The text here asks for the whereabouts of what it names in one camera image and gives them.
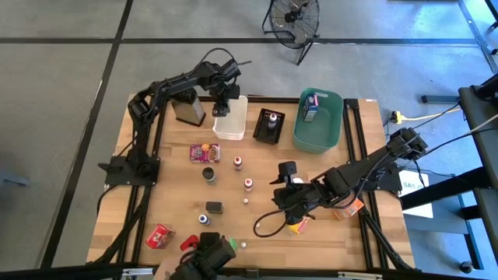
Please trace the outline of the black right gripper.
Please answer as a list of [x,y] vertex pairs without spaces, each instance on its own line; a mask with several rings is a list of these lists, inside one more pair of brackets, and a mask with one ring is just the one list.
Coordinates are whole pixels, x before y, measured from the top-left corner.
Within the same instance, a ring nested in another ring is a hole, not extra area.
[[312,183],[294,183],[292,175],[296,174],[296,163],[288,161],[279,164],[279,177],[270,184],[285,184],[285,187],[273,191],[272,201],[279,210],[283,210],[286,224],[291,226],[303,220],[310,211],[310,201],[314,186]]

